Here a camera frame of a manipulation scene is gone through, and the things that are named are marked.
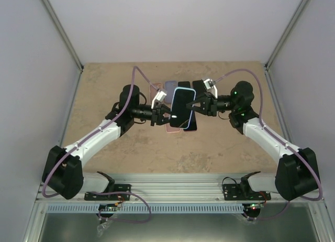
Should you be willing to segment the pale pink phone case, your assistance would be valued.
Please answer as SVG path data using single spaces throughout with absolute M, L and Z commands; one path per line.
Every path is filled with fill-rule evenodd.
M 165 130 L 168 134 L 175 134 L 175 133 L 179 133 L 181 131 L 180 128 L 171 127 L 170 124 L 166 124 Z

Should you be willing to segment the teal phone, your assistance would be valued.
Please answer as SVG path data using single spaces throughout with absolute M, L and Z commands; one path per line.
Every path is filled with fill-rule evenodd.
M 180 81 L 178 82 L 178 87 L 191 88 L 191 83 L 189 81 Z

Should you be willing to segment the lavender phone case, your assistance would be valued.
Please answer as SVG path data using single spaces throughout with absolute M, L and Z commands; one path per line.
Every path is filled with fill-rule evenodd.
M 174 91 L 175 91 L 175 88 L 177 87 L 177 85 L 178 85 L 178 81 L 166 81 L 165 82 L 164 88 L 167 91 L 167 95 L 166 95 L 164 101 L 167 104 L 171 104 L 172 103 L 173 94 L 174 94 Z

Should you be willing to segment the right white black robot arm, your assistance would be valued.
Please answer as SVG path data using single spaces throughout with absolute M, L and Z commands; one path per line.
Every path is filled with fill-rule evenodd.
M 277 163 L 274 175 L 256 171 L 241 178 L 239 187 L 243 198 L 251 200 L 259 192 L 271 192 L 291 201 L 321 190 L 315 152 L 310 148 L 299 148 L 273 132 L 261 119 L 261 114 L 253 110 L 253 99 L 252 85 L 240 81 L 229 95 L 204 92 L 186 107 L 206 116 L 229 111 L 231 126 L 257 143 Z

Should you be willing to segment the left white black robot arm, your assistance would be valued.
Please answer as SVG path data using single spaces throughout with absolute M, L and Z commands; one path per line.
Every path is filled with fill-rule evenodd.
M 159 87 L 150 105 L 140 103 L 143 94 L 136 85 L 124 86 L 105 119 L 80 140 L 64 148 L 50 149 L 42 174 L 42 195 L 51 198 L 57 195 L 69 200 L 81 192 L 92 192 L 103 200 L 115 193 L 115 181 L 103 172 L 84 173 L 88 161 L 112 141 L 123 136 L 139 119 L 151 126 L 169 122 L 170 109 L 162 102 L 167 92 Z

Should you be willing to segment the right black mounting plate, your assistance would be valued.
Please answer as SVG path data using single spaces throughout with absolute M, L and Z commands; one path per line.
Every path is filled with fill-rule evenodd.
M 226 201 L 265 201 L 271 200 L 266 192 L 243 191 L 238 184 L 223 184 L 222 190 Z

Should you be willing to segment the left circuit board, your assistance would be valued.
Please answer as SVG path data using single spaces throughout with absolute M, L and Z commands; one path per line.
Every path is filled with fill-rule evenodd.
M 101 204 L 99 206 L 99 211 L 102 211 L 102 212 L 116 212 L 116 211 L 120 210 L 121 207 L 122 207 L 121 203 Z

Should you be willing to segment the circuit board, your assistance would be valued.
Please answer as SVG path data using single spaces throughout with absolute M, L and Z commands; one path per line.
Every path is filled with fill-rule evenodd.
M 122 207 L 121 203 L 101 204 L 99 206 L 99 211 L 102 211 L 102 212 L 116 212 L 116 211 L 120 210 L 121 207 Z
M 248 208 L 255 210 L 255 209 L 260 209 L 263 207 L 263 203 L 254 203 L 250 204 Z

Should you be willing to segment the right circuit board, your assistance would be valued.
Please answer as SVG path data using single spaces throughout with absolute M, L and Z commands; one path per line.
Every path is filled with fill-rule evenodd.
M 255 210 L 255 209 L 260 209 L 263 207 L 263 203 L 254 203 L 250 204 L 248 208 Z

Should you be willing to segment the clear plastic bag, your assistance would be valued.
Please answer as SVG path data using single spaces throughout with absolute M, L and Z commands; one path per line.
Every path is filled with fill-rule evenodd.
M 97 233 L 96 233 L 96 236 L 98 237 L 98 238 L 100 238 L 102 235 L 103 235 L 103 233 L 106 231 L 106 230 L 108 230 L 109 229 L 109 227 L 110 227 L 110 225 L 111 225 L 111 221 L 110 220 L 100 220 L 99 221 L 99 225 L 97 226 Z

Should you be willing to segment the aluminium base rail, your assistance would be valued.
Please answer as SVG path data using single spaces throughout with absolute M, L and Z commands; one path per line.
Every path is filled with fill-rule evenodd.
M 67 200 L 61 195 L 55 195 L 55 191 L 46 187 L 42 195 L 43 184 L 40 185 L 36 201 L 40 202 L 83 202 L 87 192 L 103 192 L 109 183 L 108 177 L 115 184 L 130 184 L 125 189 L 132 193 L 129 201 L 141 203 L 141 199 L 147 203 L 191 203 L 191 202 L 215 202 L 224 201 L 221 184 L 240 182 L 242 173 L 214 174 L 214 173 L 126 173 L 108 174 L 103 176 L 99 173 L 84 173 L 84 184 L 82 189 L 73 198 Z

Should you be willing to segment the left aluminium frame post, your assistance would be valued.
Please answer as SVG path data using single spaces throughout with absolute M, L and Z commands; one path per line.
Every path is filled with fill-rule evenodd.
M 65 44 L 70 56 L 72 57 L 74 63 L 76 64 L 78 70 L 80 73 L 83 72 L 83 64 L 81 63 L 78 54 L 76 53 L 67 33 L 64 30 L 64 27 L 62 26 L 62 23 L 60 19 L 58 18 L 50 0 L 40 0 L 42 5 L 44 6 L 46 12 L 48 13 L 48 16 L 50 17 L 52 23 L 54 24 L 54 27 L 58 34 L 60 35 L 63 43 Z

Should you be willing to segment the aluminium frame post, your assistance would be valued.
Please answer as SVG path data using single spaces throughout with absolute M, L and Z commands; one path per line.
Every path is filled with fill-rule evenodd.
M 81 63 L 78 54 L 76 53 L 67 33 L 64 30 L 64 27 L 62 26 L 62 23 L 60 19 L 58 18 L 50 0 L 40 0 L 42 5 L 44 6 L 46 12 L 48 13 L 48 16 L 50 17 L 52 23 L 54 24 L 54 27 L 58 34 L 60 35 L 63 43 L 65 44 L 70 56 L 72 57 L 74 63 L 76 64 L 78 70 L 80 73 L 83 72 L 83 64 Z
M 270 68 L 271 68 L 272 64 L 274 63 L 277 55 L 280 53 L 281 49 L 285 45 L 285 42 L 288 40 L 289 36 L 293 32 L 295 26 L 297 25 L 300 17 L 302 16 L 304 11 L 306 10 L 310 1 L 311 0 L 301 0 L 299 2 L 299 4 L 298 4 L 297 8 L 295 9 L 292 17 L 289 20 L 287 26 L 285 27 L 283 33 L 281 34 L 281 37 L 280 37 L 279 41 L 277 42 L 274 50 L 270 54 L 266 63 L 264 64 L 264 67 L 265 67 L 266 71 L 270 70 Z

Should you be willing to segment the right aluminium frame post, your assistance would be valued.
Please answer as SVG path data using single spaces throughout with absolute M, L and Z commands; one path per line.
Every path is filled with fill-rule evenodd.
M 285 45 L 285 42 L 288 40 L 289 36 L 293 32 L 295 26 L 297 25 L 300 17 L 302 16 L 304 11 L 306 10 L 310 1 L 311 0 L 301 0 L 299 2 L 299 4 L 298 4 L 297 8 L 295 9 L 292 17 L 289 20 L 287 26 L 285 27 L 283 33 L 281 34 L 281 37 L 280 37 L 279 41 L 277 42 L 274 50 L 270 54 L 266 63 L 264 64 L 264 67 L 265 67 L 266 71 L 270 70 L 270 68 L 271 68 L 272 64 L 274 63 L 277 55 L 280 53 L 281 49 Z

